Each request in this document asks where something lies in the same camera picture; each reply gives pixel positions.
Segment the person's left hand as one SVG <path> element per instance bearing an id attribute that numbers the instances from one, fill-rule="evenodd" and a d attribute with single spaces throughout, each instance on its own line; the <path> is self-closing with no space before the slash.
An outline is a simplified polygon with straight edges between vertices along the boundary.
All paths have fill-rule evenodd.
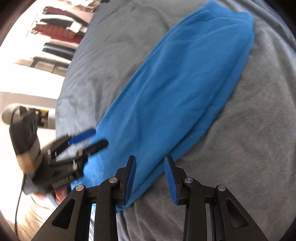
<path id="1" fill-rule="evenodd" d="M 34 197 L 39 198 L 40 200 L 45 200 L 47 196 L 41 192 L 33 193 Z M 60 189 L 55 190 L 55 194 L 53 195 L 55 202 L 59 205 L 68 195 L 67 188 L 62 187 Z"/>

